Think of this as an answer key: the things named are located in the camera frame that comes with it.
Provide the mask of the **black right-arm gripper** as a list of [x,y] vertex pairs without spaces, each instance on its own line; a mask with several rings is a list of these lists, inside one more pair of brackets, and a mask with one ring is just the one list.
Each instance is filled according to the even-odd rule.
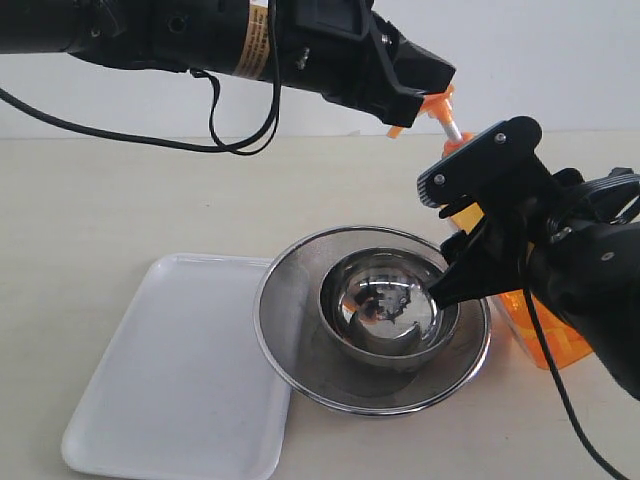
[[590,345],[616,383],[639,396],[639,175],[586,181],[573,168],[493,169],[479,190],[481,234],[441,245],[437,306],[530,288]]

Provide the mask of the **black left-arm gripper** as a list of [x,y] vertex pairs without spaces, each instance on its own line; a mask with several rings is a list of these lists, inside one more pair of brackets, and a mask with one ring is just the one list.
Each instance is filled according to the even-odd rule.
[[456,67],[408,40],[371,1],[271,1],[282,84],[410,127],[424,94],[444,92]]

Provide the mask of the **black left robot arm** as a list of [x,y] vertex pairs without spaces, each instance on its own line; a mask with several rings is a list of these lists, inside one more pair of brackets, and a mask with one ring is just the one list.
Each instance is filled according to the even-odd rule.
[[403,127],[455,75],[369,1],[5,1],[1,50],[67,53],[122,70],[279,79]]

